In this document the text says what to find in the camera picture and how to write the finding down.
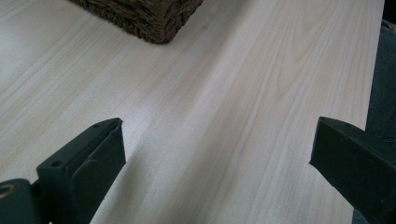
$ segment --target brown woven basket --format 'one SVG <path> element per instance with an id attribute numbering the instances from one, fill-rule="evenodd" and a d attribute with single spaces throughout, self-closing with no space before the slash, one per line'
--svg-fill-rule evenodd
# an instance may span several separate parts
<path id="1" fill-rule="evenodd" d="M 148 42 L 170 42 L 203 0 L 69 0 Z"/>

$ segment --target wood grain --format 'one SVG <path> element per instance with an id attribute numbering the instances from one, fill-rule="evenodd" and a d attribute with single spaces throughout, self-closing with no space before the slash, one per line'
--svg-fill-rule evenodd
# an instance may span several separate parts
<path id="1" fill-rule="evenodd" d="M 319 116 L 364 127 L 383 0 L 205 0 L 169 45 L 64 0 L 0 3 L 0 180 L 120 117 L 92 223 L 346 223 L 308 164 Z"/>

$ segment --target dark blue jeans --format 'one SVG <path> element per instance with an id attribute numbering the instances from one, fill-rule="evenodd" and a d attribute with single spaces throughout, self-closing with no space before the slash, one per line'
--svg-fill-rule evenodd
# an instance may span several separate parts
<path id="1" fill-rule="evenodd" d="M 396 147 L 396 25 L 387 21 L 381 25 L 365 131 Z M 355 210 L 352 224 L 368 222 Z"/>

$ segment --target black plastic part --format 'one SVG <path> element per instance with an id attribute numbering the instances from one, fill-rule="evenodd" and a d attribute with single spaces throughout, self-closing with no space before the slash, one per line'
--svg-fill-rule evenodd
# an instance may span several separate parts
<path id="1" fill-rule="evenodd" d="M 43 223 L 27 180 L 12 179 L 0 184 L 0 223 Z"/>
<path id="2" fill-rule="evenodd" d="M 396 223 L 396 151 L 363 130 L 319 118 L 311 162 L 372 224 Z"/>
<path id="3" fill-rule="evenodd" d="M 56 207 L 56 224 L 90 223 L 125 164 L 122 121 L 92 125 L 37 167 L 41 188 Z"/>

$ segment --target table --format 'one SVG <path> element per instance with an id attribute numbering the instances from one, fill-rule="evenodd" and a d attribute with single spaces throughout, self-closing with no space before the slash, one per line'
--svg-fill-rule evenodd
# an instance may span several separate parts
<path id="1" fill-rule="evenodd" d="M 205 0 L 152 45 L 64 0 L 0 3 L 0 180 L 95 122 L 127 164 L 92 223 L 346 223 L 308 164 L 319 116 L 361 128 L 384 1 Z"/>

